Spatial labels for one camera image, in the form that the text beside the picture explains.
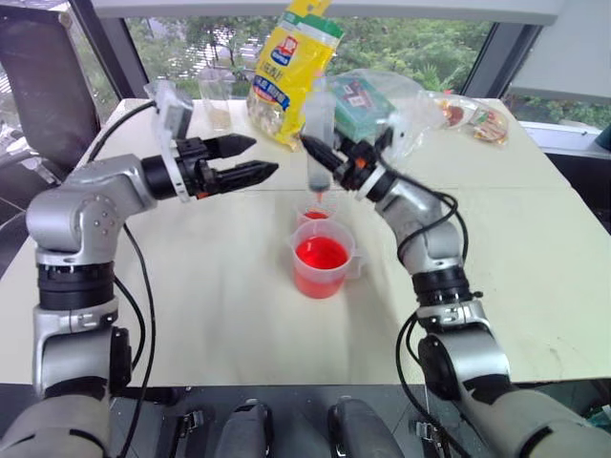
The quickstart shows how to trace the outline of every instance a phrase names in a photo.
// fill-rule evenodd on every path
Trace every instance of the table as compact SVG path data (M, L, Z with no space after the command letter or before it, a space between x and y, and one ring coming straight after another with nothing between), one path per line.
M123 100L111 122L139 103ZM484 292L513 380L611 376L611 240L502 104L490 103L511 119L504 148L436 132L411 156L410 173L459 200L471 236L466 271L474 289ZM302 296L292 284L284 241L294 229L293 205L308 197L305 155L255 131L243 102L232 101L231 110L234 130L258 143L215 166L256 158L278 162L279 171L248 190L189 204L166 200L130 219L157 305L150 385L397 384L394 340L416 300L389 227L369 202L330 191L338 220L369 253L369 265L333 298ZM100 158L159 154L152 116L143 112L119 128ZM211 136L205 126L196 102L189 135ZM33 250L29 239L0 281L2 383L31 380ZM116 273L147 316L137 259L125 237ZM137 322L126 301L118 323L130 329L136 347ZM422 333L414 334L416 342ZM408 381L422 383L407 359Z

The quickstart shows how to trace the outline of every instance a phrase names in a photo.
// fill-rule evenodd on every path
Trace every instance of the red liquid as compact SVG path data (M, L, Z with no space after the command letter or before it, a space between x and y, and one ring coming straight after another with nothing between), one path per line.
M327 219L328 216L321 212L307 212L304 213L304 216L309 219Z
M296 253L300 260L316 269L334 269L348 261L348 253L344 247L327 237L311 237L302 241ZM300 275L297 269L294 273L297 288L306 296L314 299L332 296L344 282L344 277L340 277L335 281L317 283Z

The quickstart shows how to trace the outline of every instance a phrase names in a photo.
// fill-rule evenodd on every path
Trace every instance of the plastic syringe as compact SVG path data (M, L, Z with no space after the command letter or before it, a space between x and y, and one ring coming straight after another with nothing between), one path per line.
M311 135L333 147L335 127L335 96L326 91L323 77L314 81L312 93L304 102L302 114L305 117L303 135ZM316 159L307 155L307 187L314 193L323 193L331 187L331 173Z

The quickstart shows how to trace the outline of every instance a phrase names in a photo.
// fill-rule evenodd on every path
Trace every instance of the chair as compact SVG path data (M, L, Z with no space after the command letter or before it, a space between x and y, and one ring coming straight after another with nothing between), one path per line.
M41 161L65 176L81 159L100 124L87 80L69 35L70 17L62 12L0 6L0 63L11 85L21 130ZM40 192L53 187L35 170L5 157L0 167L0 198L26 209ZM0 244L23 243L5 234ZM0 253L13 252L0 247Z

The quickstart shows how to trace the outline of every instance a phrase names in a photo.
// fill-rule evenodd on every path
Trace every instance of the green box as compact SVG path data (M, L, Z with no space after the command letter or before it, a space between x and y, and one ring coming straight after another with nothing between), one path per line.
M337 76L330 83L335 95L335 129L358 143L375 141L380 121L386 121L394 106L364 78Z

